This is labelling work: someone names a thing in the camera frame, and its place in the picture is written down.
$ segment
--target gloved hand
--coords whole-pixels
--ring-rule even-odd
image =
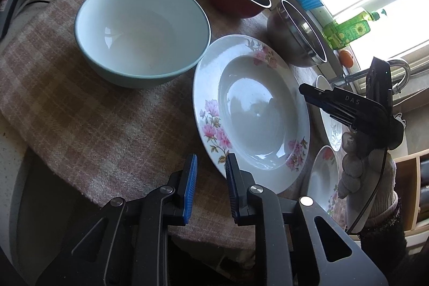
[[[362,210],[378,181],[383,163],[384,149],[372,149],[371,140],[361,132],[345,132],[342,136],[342,147],[347,152],[342,165],[343,173],[338,183],[338,196],[347,197],[347,227]],[[396,164],[390,154],[387,154],[383,177],[373,206],[365,211],[353,233],[362,230],[363,226],[374,226],[385,220],[396,209],[398,195],[395,187]]]

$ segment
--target metal screw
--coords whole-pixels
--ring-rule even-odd
[[[123,198],[113,198],[110,201],[111,206],[121,206],[124,203]]]
[[[264,189],[260,185],[253,185],[250,187],[250,191],[255,194],[260,194],[264,191]]]
[[[160,192],[163,193],[163,194],[170,194],[172,191],[173,191],[173,188],[170,187],[169,185],[163,185],[160,188]]]
[[[313,199],[311,197],[309,197],[309,196],[303,196],[302,198],[300,198],[299,201],[304,206],[312,206],[312,204],[313,204]]]

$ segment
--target plaid tablecloth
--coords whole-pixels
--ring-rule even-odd
[[[111,198],[146,195],[197,153],[199,172],[190,224],[181,238],[252,248],[252,227],[231,218],[225,179],[205,153],[192,107],[194,70],[152,90],[131,90],[100,78],[79,51],[73,24],[84,0],[56,0],[36,16],[0,57],[0,111],[58,176],[100,206]],[[234,20],[197,0],[212,39],[238,33],[268,42],[267,19]],[[292,68],[299,83],[313,69]],[[297,198],[321,144],[314,136],[302,174],[282,196]]]

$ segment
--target dish soap bottle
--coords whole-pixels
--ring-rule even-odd
[[[368,21],[379,19],[380,14],[377,11],[369,13],[364,8],[346,10],[323,27],[323,36],[332,49],[340,50],[371,30]]]

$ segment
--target chrome faucet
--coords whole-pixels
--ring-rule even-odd
[[[411,69],[407,61],[404,60],[403,58],[396,58],[394,60],[389,60],[388,63],[391,67],[402,67],[405,69],[404,78],[402,78],[399,83],[396,83],[392,87],[392,93],[396,95],[401,92],[401,90],[404,88],[405,85],[407,85],[408,81],[410,80]],[[351,83],[355,80],[366,77],[368,72],[369,72],[369,68],[365,70],[360,70],[359,72],[353,73],[351,75],[344,75],[344,74],[339,75],[338,77],[335,77],[329,80],[329,83],[332,84],[333,87],[337,87],[337,88],[344,87],[348,83]]]

